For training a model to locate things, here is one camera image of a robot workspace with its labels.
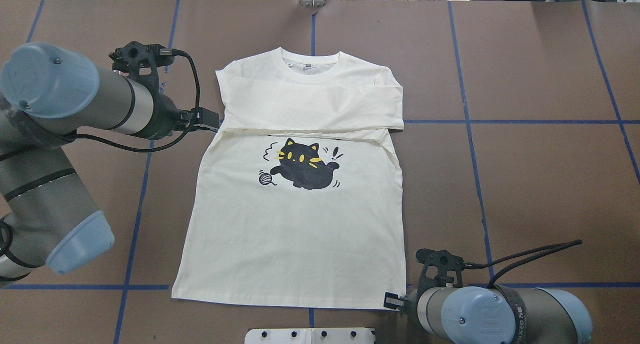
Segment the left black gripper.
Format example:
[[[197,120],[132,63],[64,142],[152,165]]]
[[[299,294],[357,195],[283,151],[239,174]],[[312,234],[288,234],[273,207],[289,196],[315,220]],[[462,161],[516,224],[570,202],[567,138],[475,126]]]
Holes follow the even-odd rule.
[[[147,138],[161,139],[171,136],[174,130],[218,132],[218,127],[208,125],[220,125],[218,113],[206,108],[198,108],[198,104],[190,110],[179,110],[168,96],[154,96],[153,112],[147,123]]]

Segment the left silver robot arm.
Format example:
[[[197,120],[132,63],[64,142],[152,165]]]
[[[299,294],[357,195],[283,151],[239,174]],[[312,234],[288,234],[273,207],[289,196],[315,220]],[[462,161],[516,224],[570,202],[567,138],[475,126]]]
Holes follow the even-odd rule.
[[[178,109],[160,92],[158,70],[189,61],[195,106]],[[194,60],[185,51],[130,42],[109,55],[112,67],[44,42],[16,48],[1,68],[1,287],[49,267],[64,275],[114,245],[114,233],[63,146],[93,140],[150,154],[187,133],[216,132],[217,113],[200,106]]]

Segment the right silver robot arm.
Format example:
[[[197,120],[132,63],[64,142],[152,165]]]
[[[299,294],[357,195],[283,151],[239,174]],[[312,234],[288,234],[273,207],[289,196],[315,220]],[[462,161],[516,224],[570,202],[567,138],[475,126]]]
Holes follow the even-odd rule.
[[[590,343],[594,330],[583,302],[559,289],[433,287],[385,295],[384,307],[453,343]]]

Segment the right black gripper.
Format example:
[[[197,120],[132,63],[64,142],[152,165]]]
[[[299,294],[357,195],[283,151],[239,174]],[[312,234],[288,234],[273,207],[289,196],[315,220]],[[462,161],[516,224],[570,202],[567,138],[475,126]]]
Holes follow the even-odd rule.
[[[416,329],[423,329],[422,323],[418,317],[418,301],[420,298],[419,290],[414,289],[407,295],[398,295],[396,293],[386,293],[384,296],[384,308],[398,310],[404,312],[407,320]]]

